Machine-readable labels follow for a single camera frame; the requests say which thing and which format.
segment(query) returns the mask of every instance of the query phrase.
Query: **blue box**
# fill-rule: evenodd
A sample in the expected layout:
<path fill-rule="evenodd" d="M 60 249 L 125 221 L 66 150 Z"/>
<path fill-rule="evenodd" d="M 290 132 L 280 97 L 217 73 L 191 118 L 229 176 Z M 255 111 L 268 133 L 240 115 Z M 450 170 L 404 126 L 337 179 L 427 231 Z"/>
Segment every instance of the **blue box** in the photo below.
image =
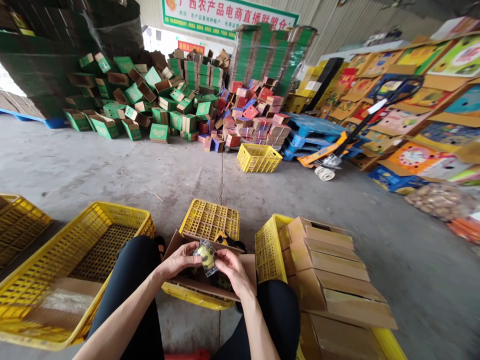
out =
<path fill-rule="evenodd" d="M 379 161 L 378 164 L 368 177 L 391 193 L 409 195 L 430 183 L 427 179 L 413 175 L 407 169 L 388 160 Z"/>

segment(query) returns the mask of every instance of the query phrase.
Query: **wall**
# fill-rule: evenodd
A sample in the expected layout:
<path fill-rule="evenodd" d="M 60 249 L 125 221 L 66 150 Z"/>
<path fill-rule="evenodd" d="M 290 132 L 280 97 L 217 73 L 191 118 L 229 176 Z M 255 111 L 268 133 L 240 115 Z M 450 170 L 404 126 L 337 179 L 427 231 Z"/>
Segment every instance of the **wall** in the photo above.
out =
<path fill-rule="evenodd" d="M 141 6 L 140 18 L 143 25 L 168 29 L 162 24 L 161 0 L 137 1 Z M 394 26 L 400 26 L 403 30 L 402 39 L 411 41 L 417 35 L 432 35 L 442 24 L 439 20 L 428 17 L 422 19 L 401 8 L 381 10 L 385 5 L 373 0 L 347 0 L 341 7 L 337 7 L 339 0 L 250 1 L 298 13 L 300 25 L 310 25 L 318 30 L 318 36 L 306 57 L 308 65 L 316 65 L 321 55 L 336 52 L 341 46 L 366 40 L 373 33 L 385 32 Z M 188 31 L 174 31 L 181 35 L 191 35 Z M 208 43 L 233 46 L 231 41 L 220 37 L 200 33 L 195 33 L 195 36 Z"/>

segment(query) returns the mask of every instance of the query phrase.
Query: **stack of flattened cardboard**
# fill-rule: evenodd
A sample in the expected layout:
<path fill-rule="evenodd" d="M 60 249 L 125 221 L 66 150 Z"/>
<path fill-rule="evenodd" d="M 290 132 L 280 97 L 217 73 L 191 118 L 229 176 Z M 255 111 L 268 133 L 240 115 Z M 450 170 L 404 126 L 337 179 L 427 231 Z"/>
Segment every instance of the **stack of flattened cardboard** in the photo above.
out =
<path fill-rule="evenodd" d="M 384 359 L 369 329 L 397 329 L 397 323 L 370 283 L 347 231 L 297 217 L 280 228 L 278 236 L 288 284 L 302 311 L 300 345 L 305 358 L 335 354 L 350 359 L 347 354 L 355 349 L 348 354 L 352 359 Z"/>

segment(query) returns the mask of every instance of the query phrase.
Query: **banner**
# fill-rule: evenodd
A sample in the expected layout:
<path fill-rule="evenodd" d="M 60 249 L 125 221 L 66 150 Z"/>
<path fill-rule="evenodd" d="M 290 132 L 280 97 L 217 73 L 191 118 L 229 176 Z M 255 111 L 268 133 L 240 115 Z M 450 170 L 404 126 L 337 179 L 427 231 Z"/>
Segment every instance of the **banner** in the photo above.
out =
<path fill-rule="evenodd" d="M 300 15 L 241 0 L 162 0 L 163 24 L 235 40 L 241 25 L 269 23 L 273 30 L 296 25 Z"/>
<path fill-rule="evenodd" d="M 178 40 L 178 48 L 180 50 L 186 51 L 187 53 L 191 52 L 193 49 L 196 50 L 199 54 L 205 54 L 205 46 L 195 45 L 190 42 Z"/>

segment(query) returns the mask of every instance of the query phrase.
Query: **black pants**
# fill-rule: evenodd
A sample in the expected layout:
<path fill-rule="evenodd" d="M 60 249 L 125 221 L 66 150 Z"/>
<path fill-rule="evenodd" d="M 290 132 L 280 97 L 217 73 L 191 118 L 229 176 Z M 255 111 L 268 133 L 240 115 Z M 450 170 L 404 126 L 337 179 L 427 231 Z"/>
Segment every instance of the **black pants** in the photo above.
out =
<path fill-rule="evenodd" d="M 120 251 L 105 294 L 88 336 L 137 289 L 160 264 L 158 247 L 148 236 L 128 241 Z M 300 338 L 300 308 L 294 291 L 283 281 L 266 281 L 257 287 L 260 304 L 270 336 L 282 360 L 294 360 Z M 122 359 L 163 359 L 164 350 L 155 299 L 145 312 Z M 249 339 L 242 316 L 233 335 L 212 359 L 250 359 Z"/>

